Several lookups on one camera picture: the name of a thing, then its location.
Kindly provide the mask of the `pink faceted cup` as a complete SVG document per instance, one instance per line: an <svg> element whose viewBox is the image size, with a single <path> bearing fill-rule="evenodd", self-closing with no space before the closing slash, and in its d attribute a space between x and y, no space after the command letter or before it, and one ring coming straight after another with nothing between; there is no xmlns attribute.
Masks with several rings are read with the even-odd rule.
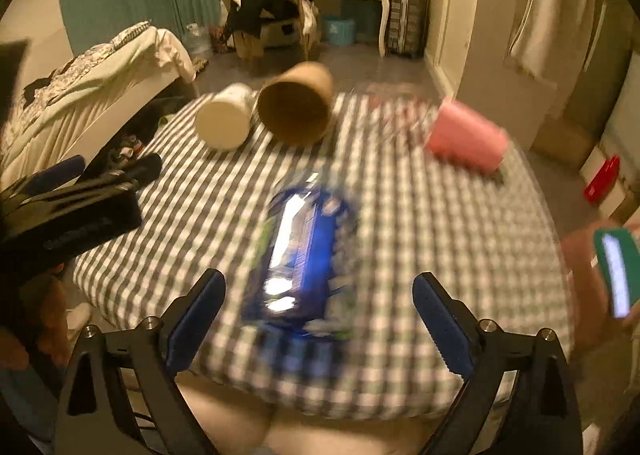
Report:
<svg viewBox="0 0 640 455"><path fill-rule="evenodd" d="M435 157L484 174L498 171L508 146L508 134L501 126L452 97L440 103L425 141Z"/></svg>

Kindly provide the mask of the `large clear water jug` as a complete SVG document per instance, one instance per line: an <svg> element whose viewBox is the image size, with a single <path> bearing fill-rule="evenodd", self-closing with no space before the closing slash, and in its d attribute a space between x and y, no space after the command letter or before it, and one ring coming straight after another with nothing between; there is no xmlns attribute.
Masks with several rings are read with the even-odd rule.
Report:
<svg viewBox="0 0 640 455"><path fill-rule="evenodd" d="M192 58L207 58L212 54L208 31L195 22L186 25L183 43Z"/></svg>

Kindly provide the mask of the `red thermos bottle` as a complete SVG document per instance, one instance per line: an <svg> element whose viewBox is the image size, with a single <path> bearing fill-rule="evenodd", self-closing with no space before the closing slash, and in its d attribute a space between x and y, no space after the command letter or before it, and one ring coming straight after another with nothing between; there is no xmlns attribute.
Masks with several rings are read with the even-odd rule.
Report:
<svg viewBox="0 0 640 455"><path fill-rule="evenodd" d="M611 193L620 173L620 156L613 155L602 161L599 169L596 169L596 162L588 159L582 167L586 187L584 189L585 200L593 206L599 206L602 201Z"/></svg>

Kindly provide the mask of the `brown kraft paper cup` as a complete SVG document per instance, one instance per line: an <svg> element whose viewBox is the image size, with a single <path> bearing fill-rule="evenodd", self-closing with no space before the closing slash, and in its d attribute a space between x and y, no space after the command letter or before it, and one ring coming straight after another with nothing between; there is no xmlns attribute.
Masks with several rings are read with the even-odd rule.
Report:
<svg viewBox="0 0 640 455"><path fill-rule="evenodd" d="M264 127L288 146L314 145L332 121L334 80L317 62L303 62L268 81L255 109Z"/></svg>

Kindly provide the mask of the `smartphone with lit screen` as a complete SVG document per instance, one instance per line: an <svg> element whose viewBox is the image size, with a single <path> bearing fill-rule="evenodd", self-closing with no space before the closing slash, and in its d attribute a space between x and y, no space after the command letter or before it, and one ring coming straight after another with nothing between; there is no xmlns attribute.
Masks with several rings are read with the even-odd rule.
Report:
<svg viewBox="0 0 640 455"><path fill-rule="evenodd" d="M602 243L608 260L608 274L610 274L611 279L613 315L616 319L622 319L630 311L623 250L620 248L620 241L611 235L605 235Z"/></svg>

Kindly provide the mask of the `blue plastic water bottle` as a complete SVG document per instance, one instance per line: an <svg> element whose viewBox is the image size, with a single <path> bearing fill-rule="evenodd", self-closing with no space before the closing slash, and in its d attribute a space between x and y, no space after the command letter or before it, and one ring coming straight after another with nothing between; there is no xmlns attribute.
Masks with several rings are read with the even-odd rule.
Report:
<svg viewBox="0 0 640 455"><path fill-rule="evenodd" d="M302 338L352 334L358 207L318 171L282 178L269 201L243 293L245 323Z"/></svg>

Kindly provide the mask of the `white paper cup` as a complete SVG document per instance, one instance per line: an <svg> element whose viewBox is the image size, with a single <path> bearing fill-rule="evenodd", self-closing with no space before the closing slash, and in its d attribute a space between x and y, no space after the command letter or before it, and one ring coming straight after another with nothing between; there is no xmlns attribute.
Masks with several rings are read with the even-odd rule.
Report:
<svg viewBox="0 0 640 455"><path fill-rule="evenodd" d="M255 91L236 82L204 103L194 117L196 135L211 149L241 146L252 126Z"/></svg>

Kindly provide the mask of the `clear glass cup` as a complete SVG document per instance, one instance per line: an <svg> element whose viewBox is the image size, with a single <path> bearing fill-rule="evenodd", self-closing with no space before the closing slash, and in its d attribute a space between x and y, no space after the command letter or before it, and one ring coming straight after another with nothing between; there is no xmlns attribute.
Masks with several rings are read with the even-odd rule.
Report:
<svg viewBox="0 0 640 455"><path fill-rule="evenodd" d="M355 128L371 132L378 143L423 148L437 112L437 98L424 96L413 83L370 82L355 93L362 108Z"/></svg>

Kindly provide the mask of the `hanging white towel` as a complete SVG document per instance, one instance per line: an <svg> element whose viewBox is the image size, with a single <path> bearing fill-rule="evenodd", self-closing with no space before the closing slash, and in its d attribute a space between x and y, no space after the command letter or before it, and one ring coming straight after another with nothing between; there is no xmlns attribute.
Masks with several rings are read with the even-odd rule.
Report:
<svg viewBox="0 0 640 455"><path fill-rule="evenodd" d="M512 62L542 82L582 66L596 0L527 0L509 48Z"/></svg>

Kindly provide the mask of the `silver black suitcase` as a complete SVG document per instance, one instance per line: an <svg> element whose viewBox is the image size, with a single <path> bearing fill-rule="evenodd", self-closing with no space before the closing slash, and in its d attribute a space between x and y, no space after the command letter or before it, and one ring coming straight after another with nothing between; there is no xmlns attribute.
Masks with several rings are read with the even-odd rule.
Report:
<svg viewBox="0 0 640 455"><path fill-rule="evenodd" d="M411 57L420 55L425 9L426 0L390 0L386 44L391 52Z"/></svg>

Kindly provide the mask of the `bed with beige bedding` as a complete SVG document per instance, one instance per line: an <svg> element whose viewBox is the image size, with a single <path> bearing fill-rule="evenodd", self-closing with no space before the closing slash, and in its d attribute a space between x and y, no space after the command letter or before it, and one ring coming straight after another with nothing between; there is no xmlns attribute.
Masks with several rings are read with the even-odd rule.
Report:
<svg viewBox="0 0 640 455"><path fill-rule="evenodd" d="M169 30L138 22L15 97L1 130L1 186L81 155L89 163L144 105L196 71Z"/></svg>

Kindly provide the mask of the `chair piled with clothes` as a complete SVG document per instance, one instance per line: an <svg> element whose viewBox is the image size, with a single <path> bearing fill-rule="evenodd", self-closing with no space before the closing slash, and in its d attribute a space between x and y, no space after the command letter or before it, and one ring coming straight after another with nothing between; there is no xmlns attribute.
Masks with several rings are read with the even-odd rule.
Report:
<svg viewBox="0 0 640 455"><path fill-rule="evenodd" d="M226 0L227 18L214 37L221 45L232 45L242 59L251 62L264 55L262 28L276 26L288 37L295 34L308 59L318 41L318 10L314 0Z"/></svg>

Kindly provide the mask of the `white louvered wardrobe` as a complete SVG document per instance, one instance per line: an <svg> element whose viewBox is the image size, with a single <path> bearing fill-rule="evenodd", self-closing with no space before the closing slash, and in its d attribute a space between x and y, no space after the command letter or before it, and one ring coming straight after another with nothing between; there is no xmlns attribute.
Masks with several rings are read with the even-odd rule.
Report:
<svg viewBox="0 0 640 455"><path fill-rule="evenodd" d="M550 86L509 62L518 0L428 0L425 60L442 97L454 97L529 149L551 107Z"/></svg>

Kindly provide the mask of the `checkered tablecloth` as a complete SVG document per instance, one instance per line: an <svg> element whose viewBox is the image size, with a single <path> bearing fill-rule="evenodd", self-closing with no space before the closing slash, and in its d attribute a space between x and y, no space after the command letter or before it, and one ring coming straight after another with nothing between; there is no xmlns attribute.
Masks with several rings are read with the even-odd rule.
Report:
<svg viewBox="0 0 640 455"><path fill-rule="evenodd" d="M565 351L574 313L559 239L544 195L518 145L493 178L433 158L423 147L433 108L343 93L329 134L311 148L273 140L255 123L247 141L216 152L196 135L204 100L155 134L160 178L142 190L142 225L77 258L73 283L114 326L162 313L207 269L227 294L194 369L262 399L335 419L437 415L461 386L413 306L416 275L430 272L452 297L506 331L551 328ZM318 175L356 206L341 253L355 302L344 345L245 324L241 305L267 209L282 178Z"/></svg>

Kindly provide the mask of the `blue laundry basket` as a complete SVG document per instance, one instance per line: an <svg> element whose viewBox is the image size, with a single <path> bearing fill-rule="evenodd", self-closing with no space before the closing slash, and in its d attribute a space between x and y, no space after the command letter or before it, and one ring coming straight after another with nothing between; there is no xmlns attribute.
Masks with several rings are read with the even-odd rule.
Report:
<svg viewBox="0 0 640 455"><path fill-rule="evenodd" d="M323 19L323 34L330 45L352 45L356 41L356 22L351 18L325 17Z"/></svg>

